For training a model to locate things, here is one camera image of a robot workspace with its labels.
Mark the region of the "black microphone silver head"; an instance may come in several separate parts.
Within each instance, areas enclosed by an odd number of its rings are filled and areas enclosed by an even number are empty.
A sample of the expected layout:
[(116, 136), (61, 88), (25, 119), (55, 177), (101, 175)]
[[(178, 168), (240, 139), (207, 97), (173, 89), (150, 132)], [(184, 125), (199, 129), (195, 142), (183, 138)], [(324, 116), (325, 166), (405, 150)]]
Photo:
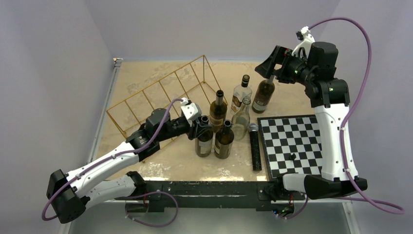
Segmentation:
[(261, 153), (259, 144), (259, 127), (256, 123), (250, 123), (248, 126), (252, 168), (254, 172), (262, 170)]

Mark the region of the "black white chessboard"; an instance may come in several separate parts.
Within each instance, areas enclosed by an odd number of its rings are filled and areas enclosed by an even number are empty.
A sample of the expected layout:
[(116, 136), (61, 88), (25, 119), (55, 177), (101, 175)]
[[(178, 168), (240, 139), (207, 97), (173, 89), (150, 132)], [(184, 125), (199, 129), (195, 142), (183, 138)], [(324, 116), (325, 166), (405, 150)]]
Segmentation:
[[(315, 115), (257, 118), (270, 181), (280, 174), (320, 175), (321, 139)], [(290, 155), (296, 154), (295, 160)]]

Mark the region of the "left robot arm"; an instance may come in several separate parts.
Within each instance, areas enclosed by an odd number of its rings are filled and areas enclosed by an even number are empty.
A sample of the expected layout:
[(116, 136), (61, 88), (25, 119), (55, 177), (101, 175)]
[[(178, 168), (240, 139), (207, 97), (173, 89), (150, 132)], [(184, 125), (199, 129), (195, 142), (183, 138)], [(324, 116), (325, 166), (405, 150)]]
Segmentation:
[(130, 172), (118, 180), (108, 177), (159, 151), (161, 141), (180, 135), (193, 140), (210, 128), (208, 116), (202, 115), (194, 103), (181, 106), (181, 115), (176, 119), (170, 118), (169, 108), (155, 109), (137, 131), (106, 155), (67, 173), (61, 169), (51, 173), (42, 219), (56, 218), (65, 224), (104, 201), (142, 198), (146, 182), (139, 173)]

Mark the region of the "clear whisky bottle black cap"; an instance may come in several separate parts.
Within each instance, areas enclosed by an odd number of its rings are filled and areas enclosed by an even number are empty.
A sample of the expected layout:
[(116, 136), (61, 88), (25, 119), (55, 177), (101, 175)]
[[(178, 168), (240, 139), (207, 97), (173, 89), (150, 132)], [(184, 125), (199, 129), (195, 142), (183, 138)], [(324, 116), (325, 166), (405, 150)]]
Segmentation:
[(232, 114), (239, 111), (244, 97), (251, 97), (252, 89), (249, 87), (249, 80), (249, 75), (243, 75), (241, 84), (234, 88), (230, 108)]

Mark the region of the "dark wine bottle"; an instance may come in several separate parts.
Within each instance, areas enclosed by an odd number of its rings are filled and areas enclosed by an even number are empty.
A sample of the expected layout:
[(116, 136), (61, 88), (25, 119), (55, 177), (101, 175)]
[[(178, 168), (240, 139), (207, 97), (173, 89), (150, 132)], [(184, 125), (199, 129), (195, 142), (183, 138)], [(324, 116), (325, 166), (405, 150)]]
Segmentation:
[(219, 159), (229, 157), (232, 142), (234, 141), (234, 133), (231, 129), (232, 122), (227, 119), (223, 122), (223, 127), (216, 133), (214, 153)]
[(214, 132), (209, 124), (208, 116), (202, 116), (200, 123), (203, 126), (206, 125), (207, 129), (195, 139), (195, 152), (199, 157), (207, 157), (211, 153)]
[(259, 83), (253, 104), (252, 110), (257, 113), (263, 113), (270, 102), (270, 99), (275, 91), (274, 79), (276, 76), (271, 76), (269, 79), (263, 80)]

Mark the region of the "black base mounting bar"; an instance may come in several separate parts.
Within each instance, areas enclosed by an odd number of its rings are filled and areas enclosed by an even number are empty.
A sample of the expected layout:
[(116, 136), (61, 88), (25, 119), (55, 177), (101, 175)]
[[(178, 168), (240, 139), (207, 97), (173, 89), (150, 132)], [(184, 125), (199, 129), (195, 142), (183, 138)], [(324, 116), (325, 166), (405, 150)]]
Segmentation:
[(299, 198), (274, 181), (147, 181), (129, 199), (146, 200), (150, 212), (165, 208), (220, 208), (271, 211), (276, 201)]

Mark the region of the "green wine bottle silver neck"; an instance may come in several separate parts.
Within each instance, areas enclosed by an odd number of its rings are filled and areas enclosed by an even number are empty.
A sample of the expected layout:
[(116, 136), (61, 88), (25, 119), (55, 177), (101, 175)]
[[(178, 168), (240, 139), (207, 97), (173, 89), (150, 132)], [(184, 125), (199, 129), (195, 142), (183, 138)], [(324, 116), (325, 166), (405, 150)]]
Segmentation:
[(216, 92), (216, 99), (210, 105), (209, 122), (214, 133), (218, 132), (224, 123), (227, 113), (227, 103), (224, 100), (223, 90)]

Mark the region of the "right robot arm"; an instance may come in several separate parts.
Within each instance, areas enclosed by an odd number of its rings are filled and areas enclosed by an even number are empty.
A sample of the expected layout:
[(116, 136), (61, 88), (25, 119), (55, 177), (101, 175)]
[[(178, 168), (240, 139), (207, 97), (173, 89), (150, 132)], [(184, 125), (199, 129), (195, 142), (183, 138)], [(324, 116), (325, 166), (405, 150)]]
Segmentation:
[(347, 128), (350, 94), (347, 82), (335, 77), (337, 57), (337, 47), (329, 42), (314, 42), (296, 55), (278, 45), (255, 69), (266, 79), (302, 84), (320, 129), (320, 175), (279, 175), (273, 186), (279, 198), (286, 198), (292, 191), (305, 193), (310, 199), (344, 197), (368, 187), (367, 180), (359, 177), (351, 155)]

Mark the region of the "clear empty glass bottle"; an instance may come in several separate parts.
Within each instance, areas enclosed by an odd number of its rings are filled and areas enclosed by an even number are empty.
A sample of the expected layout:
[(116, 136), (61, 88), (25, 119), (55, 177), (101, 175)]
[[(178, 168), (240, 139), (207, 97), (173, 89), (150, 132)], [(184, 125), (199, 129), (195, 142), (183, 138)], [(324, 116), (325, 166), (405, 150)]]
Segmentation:
[(250, 114), (249, 114), (250, 104), (251, 104), (251, 98), (244, 97), (239, 111), (236, 112), (232, 117), (231, 130), (234, 133), (235, 140), (241, 140), (242, 138), (244, 138), (247, 132), (247, 129), (250, 125)]

